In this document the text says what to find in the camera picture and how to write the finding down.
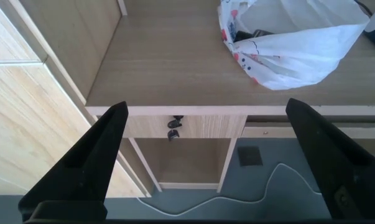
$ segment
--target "black clamp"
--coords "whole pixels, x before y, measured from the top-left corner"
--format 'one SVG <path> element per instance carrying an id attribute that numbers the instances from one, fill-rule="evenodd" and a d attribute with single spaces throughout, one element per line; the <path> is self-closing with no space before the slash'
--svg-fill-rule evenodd
<path id="1" fill-rule="evenodd" d="M 181 123 L 181 120 L 183 118 L 183 116 L 174 116 L 174 120 L 173 121 L 169 121 L 168 123 L 168 128 L 170 128 L 171 130 L 168 132 L 168 140 L 171 141 L 172 139 L 174 138 L 179 138 L 179 132 L 177 130 L 175 130 L 175 128 L 179 128 L 179 127 L 182 127 L 182 123 Z"/>

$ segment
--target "black square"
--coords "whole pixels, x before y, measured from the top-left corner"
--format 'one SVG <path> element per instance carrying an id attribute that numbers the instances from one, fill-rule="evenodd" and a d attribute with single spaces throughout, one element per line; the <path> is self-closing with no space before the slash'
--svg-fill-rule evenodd
<path id="1" fill-rule="evenodd" d="M 237 148 L 240 166 L 262 166 L 262 157 L 257 146 L 243 146 Z"/>

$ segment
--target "desk surface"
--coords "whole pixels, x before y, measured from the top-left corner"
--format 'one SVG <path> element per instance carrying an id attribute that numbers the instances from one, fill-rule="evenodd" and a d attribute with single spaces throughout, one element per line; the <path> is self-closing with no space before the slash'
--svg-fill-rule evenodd
<path id="1" fill-rule="evenodd" d="M 375 11 L 375 1 L 362 2 Z M 255 84 L 222 43 L 218 1 L 126 6 L 87 108 L 124 100 L 129 106 L 285 106 L 291 97 L 312 106 L 375 106 L 375 46 L 364 36 L 321 83 L 272 91 Z"/>

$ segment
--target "wooden cabinet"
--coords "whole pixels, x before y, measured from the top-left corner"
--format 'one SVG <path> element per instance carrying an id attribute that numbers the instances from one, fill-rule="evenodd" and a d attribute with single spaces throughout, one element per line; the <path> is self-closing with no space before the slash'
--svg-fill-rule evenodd
<path id="1" fill-rule="evenodd" d="M 170 131 L 167 124 L 174 119 L 173 116 L 130 116 L 124 137 L 167 138 Z M 245 122 L 244 115 L 184 116 L 177 131 L 181 138 L 238 138 Z"/>
<path id="2" fill-rule="evenodd" d="M 363 2 L 375 10 L 375 0 Z M 366 146 L 375 139 L 375 46 L 367 38 L 321 83 L 272 91 L 222 43 L 218 5 L 0 0 L 0 194 L 28 191 L 120 101 L 129 118 L 108 197 L 219 192 L 238 138 L 295 137 L 289 98 Z M 173 115 L 184 118 L 169 142 Z"/>

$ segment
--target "white cable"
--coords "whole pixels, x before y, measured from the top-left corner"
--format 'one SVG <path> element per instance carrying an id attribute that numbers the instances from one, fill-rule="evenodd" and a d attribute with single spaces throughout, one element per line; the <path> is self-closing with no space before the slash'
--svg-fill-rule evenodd
<path id="1" fill-rule="evenodd" d="M 294 168 L 288 166 L 287 164 L 284 164 L 284 163 L 279 163 L 276 165 L 276 167 L 274 168 L 274 170 L 272 171 L 272 174 L 269 176 L 268 180 L 267 180 L 267 183 L 266 183 L 266 187 L 264 189 L 264 194 L 263 194 L 263 197 L 259 200 L 256 200 L 256 201 L 245 201 L 245 200 L 238 200 L 238 199 L 234 199 L 234 198 L 228 198 L 228 197 L 223 197 L 223 196 L 216 196 L 216 197 L 213 197 L 213 198 L 210 198 L 202 203 L 199 203 L 198 205 L 194 206 L 194 207 L 191 207 L 187 210 L 185 210 L 184 212 L 181 212 L 181 213 L 176 213 L 176 214 L 172 214 L 172 213 L 167 213 L 167 212 L 164 212 L 158 208 L 155 208 L 154 206 L 146 203 L 146 202 L 143 202 L 140 198 L 137 198 L 138 201 L 140 201 L 140 203 L 142 203 L 143 205 L 163 214 L 163 215 L 167 215 L 167 216 L 170 216 L 170 217 L 179 217 L 181 215 L 184 215 L 188 212 L 191 212 L 192 210 L 206 204 L 206 203 L 209 203 L 209 202 L 212 202 L 214 200 L 217 200 L 217 199 L 225 199 L 225 200 L 229 200 L 229 201 L 232 201 L 232 202 L 239 202 L 239 203 L 246 203 L 246 204 L 256 204 L 256 203 L 259 203 L 259 202 L 262 202 L 265 198 L 266 198 L 266 195 L 267 195 L 267 188 L 269 186 L 269 183 L 270 183 L 270 180 L 273 178 L 273 175 L 274 175 L 274 172 L 277 170 L 277 168 L 279 168 L 280 166 L 284 166 L 292 171 L 294 171 L 296 174 L 298 174 L 298 176 L 305 182 L 305 184 L 307 185 L 307 187 L 316 195 L 321 195 L 320 192 L 316 192 L 312 189 L 312 187 L 309 185 L 309 183 L 305 180 L 305 178 L 299 174 L 298 171 L 296 171 Z"/>

